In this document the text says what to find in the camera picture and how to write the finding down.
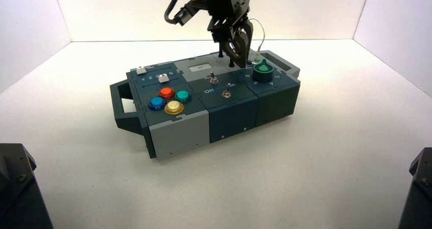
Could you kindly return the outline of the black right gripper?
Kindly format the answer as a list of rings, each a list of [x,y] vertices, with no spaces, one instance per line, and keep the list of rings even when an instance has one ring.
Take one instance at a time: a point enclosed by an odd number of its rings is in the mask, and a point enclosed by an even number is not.
[[[221,42],[222,50],[240,68],[246,66],[253,36],[253,25],[248,19],[249,3],[250,0],[204,2],[211,16],[207,30],[214,42]]]

